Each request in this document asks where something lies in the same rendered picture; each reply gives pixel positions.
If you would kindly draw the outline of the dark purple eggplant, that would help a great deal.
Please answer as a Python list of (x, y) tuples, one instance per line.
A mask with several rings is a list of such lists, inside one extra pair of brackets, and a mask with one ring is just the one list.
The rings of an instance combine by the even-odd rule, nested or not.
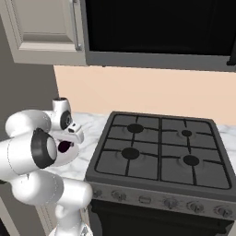
[(68, 149), (70, 149), (73, 146), (71, 142), (68, 141), (61, 141), (58, 145), (58, 151), (61, 153), (66, 153)]

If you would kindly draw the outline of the beige cupboard door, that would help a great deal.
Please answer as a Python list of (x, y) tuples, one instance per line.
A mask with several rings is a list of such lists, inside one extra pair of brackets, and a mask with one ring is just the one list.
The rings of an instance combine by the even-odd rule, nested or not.
[(20, 64), (84, 65), (74, 43), (72, 0), (0, 0), (13, 60)]

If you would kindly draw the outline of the white plate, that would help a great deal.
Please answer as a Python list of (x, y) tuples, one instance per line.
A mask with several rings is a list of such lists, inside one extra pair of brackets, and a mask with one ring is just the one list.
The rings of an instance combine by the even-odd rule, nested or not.
[(46, 141), (44, 152), (46, 157), (50, 162), (51, 167), (60, 167), (70, 163), (74, 160), (79, 152), (79, 148), (77, 144), (73, 144), (73, 146), (66, 151), (66, 153), (61, 153), (58, 151), (58, 145), (61, 140), (53, 140), (49, 138)]

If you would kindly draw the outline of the dark grey stove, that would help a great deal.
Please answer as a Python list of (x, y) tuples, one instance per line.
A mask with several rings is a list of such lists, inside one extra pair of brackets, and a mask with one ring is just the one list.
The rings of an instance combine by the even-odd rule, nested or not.
[[(112, 112), (85, 179), (93, 193), (102, 191), (92, 200), (236, 224), (236, 175), (216, 124), (209, 119)], [(114, 199), (112, 191), (124, 193), (126, 199)], [(168, 198), (178, 206), (164, 206)], [(199, 202), (204, 210), (196, 214), (190, 202)], [(230, 208), (232, 215), (223, 218), (218, 207)]]

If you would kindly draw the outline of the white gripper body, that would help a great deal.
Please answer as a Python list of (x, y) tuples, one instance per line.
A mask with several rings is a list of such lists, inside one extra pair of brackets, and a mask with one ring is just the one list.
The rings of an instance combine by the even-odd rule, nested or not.
[(84, 141), (84, 133), (80, 124), (70, 124), (66, 129), (56, 130), (55, 137), (76, 144), (81, 144)]

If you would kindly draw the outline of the black oven door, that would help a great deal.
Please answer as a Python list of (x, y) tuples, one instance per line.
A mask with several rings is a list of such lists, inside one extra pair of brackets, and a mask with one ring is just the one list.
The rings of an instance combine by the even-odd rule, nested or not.
[(234, 224), (100, 200), (91, 201), (88, 216), (94, 236), (228, 236)]

